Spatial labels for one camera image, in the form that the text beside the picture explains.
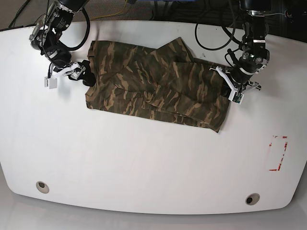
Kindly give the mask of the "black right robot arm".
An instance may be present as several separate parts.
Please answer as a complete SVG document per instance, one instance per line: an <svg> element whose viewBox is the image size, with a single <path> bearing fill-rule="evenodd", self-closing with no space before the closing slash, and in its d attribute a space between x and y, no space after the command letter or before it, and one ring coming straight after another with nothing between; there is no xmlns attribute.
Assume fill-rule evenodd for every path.
<svg viewBox="0 0 307 230"><path fill-rule="evenodd" d="M69 80L82 80L83 84L93 87L96 78L90 70L90 62L74 62L71 52L80 49L88 39L90 33L90 19L84 8L86 0L56 0L47 5L45 16L36 24L29 37L31 47L39 50L42 56L49 61L47 76L44 79L45 87L57 88L57 79L68 77ZM82 41L74 47L68 47L60 41L62 33L70 26L75 13L81 11L86 19L86 31Z"/></svg>

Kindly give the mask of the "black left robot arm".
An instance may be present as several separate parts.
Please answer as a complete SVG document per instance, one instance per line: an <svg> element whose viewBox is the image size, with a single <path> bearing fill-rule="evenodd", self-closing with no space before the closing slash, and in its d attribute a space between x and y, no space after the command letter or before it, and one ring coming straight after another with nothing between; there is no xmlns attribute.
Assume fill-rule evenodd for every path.
<svg viewBox="0 0 307 230"><path fill-rule="evenodd" d="M228 100L241 104L244 94L253 89L260 90L257 82L250 81L254 74L264 69L270 60L270 52L266 49L265 37L268 34L268 25L265 23L264 13L271 10L270 0L240 0L239 8L246 13L243 16L245 31L241 41L237 41L233 34L223 25L222 29L238 44L242 56L236 58L235 51L228 49L225 58L232 60L231 68L213 68L226 82L226 96Z"/></svg>

